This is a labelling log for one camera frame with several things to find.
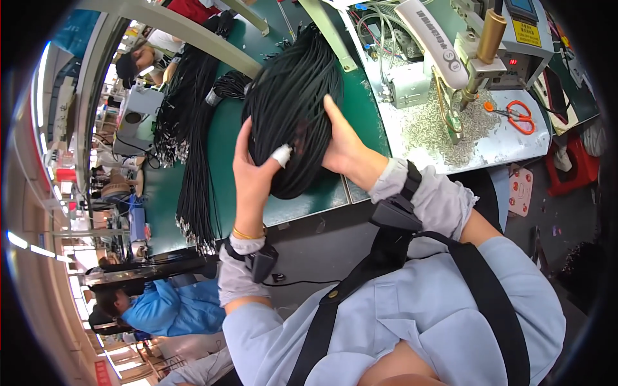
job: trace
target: black cable bundle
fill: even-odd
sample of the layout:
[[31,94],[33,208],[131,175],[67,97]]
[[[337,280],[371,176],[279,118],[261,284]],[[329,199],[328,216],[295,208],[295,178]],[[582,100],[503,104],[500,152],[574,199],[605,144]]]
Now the black cable bundle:
[[[233,22],[223,12],[204,23],[204,27],[227,38]],[[185,163],[195,119],[191,112],[199,108],[212,87],[219,61],[191,44],[185,44],[182,59],[164,90],[163,103],[157,113],[154,150],[163,167],[172,167],[178,159]]]
[[[213,19],[217,23],[217,35],[227,38],[234,23],[233,16],[226,11],[221,14],[221,17],[210,18],[207,24]],[[193,58],[194,56],[183,56],[180,64]],[[180,149],[185,151],[184,154],[186,154],[185,172],[176,207],[176,225],[181,228],[187,241],[195,244],[199,253],[210,254],[214,252],[214,240],[221,237],[221,226],[216,205],[214,197],[211,197],[213,181],[206,152],[208,129],[218,102],[218,100],[214,100],[216,98],[213,98],[212,87],[219,60],[208,54],[200,57],[200,59],[200,62],[189,67],[195,69],[193,73],[183,73],[180,82],[185,83],[185,79],[188,79],[187,84],[191,82],[195,86],[193,90],[185,91],[190,93],[188,96],[183,96],[186,103],[176,105],[183,109],[182,121],[176,124],[176,127],[179,127],[176,130],[176,143],[182,145]],[[210,218],[211,204],[214,214],[214,227]]]
[[240,71],[232,70],[216,80],[213,91],[220,98],[245,99],[251,78]]
[[311,23],[291,47],[266,61],[247,92],[242,121],[252,117],[249,152],[255,164],[283,144],[293,149],[286,168],[273,178],[271,194],[277,198],[298,197],[321,169],[332,138],[323,98],[328,93],[337,103],[343,94],[336,59]]

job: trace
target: black wrist device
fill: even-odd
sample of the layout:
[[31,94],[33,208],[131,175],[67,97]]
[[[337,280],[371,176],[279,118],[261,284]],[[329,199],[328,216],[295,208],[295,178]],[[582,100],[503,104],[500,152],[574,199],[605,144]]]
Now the black wrist device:
[[235,260],[244,261],[245,266],[251,272],[254,283],[261,283],[268,275],[273,271],[274,265],[277,264],[279,258],[279,252],[268,241],[264,244],[262,249],[255,253],[239,254],[234,250],[230,244],[229,237],[223,241],[226,246],[227,254],[232,256]]
[[422,230],[423,223],[414,215],[414,207],[410,202],[422,178],[417,167],[408,161],[408,178],[405,180],[403,189],[400,193],[379,201],[369,222],[378,227],[391,227],[413,232]]

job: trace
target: digital display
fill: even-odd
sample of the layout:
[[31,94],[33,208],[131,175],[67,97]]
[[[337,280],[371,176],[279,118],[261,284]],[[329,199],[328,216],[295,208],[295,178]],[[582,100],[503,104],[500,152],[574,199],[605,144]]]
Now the digital display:
[[510,0],[510,3],[519,9],[527,10],[528,12],[534,12],[530,0]]

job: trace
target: red sign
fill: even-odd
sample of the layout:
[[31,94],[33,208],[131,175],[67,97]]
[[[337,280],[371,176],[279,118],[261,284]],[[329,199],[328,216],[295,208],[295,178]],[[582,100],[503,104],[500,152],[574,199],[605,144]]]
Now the red sign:
[[109,379],[107,361],[95,362],[96,383],[99,386],[111,386],[112,382]]

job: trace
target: red shirt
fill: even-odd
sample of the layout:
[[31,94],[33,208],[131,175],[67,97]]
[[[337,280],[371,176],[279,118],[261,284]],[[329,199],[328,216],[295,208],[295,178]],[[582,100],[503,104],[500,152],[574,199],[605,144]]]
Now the red shirt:
[[221,11],[217,7],[206,8],[198,0],[172,0],[167,6],[167,9],[173,10],[179,15],[193,20],[197,24],[203,24],[210,19],[212,15],[216,15]]

